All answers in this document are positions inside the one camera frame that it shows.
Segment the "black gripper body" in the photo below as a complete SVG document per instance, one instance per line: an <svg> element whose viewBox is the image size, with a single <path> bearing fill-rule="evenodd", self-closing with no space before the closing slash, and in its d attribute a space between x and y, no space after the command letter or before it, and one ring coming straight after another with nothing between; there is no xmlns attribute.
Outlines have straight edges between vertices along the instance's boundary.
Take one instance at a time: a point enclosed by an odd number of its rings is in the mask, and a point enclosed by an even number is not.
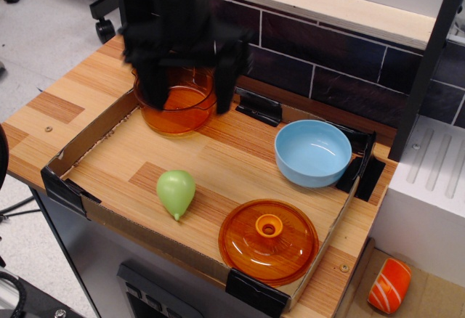
<svg viewBox="0 0 465 318"><path fill-rule="evenodd" d="M126 23L124 58L138 70L159 66L213 66L248 70L251 33L215 20L209 0L152 0L153 17Z"/></svg>

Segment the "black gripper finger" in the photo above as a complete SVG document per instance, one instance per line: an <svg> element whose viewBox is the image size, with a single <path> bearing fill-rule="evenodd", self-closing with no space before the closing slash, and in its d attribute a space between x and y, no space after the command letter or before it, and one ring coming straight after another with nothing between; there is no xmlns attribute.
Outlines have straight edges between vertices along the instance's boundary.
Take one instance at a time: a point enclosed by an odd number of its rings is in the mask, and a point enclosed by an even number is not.
<svg viewBox="0 0 465 318"><path fill-rule="evenodd" d="M238 78L251 69L251 53L248 44L226 44L217 58L214 71L217 114L230 110Z"/></svg>
<svg viewBox="0 0 465 318"><path fill-rule="evenodd" d="M137 71L139 87L145 102L157 110L164 110L169 98L166 68L169 57L134 57L132 64Z"/></svg>

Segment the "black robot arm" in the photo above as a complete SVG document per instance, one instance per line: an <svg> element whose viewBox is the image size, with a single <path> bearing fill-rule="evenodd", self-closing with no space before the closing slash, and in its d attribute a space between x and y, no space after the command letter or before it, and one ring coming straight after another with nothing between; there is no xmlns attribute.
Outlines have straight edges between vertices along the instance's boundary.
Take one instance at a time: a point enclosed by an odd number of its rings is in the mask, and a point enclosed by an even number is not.
<svg viewBox="0 0 465 318"><path fill-rule="evenodd" d="M210 0L153 0L155 16L122 28L124 59L139 77L149 104L163 110L169 98L167 70L214 70L217 113L229 111L239 76L251 68L252 31L213 17Z"/></svg>

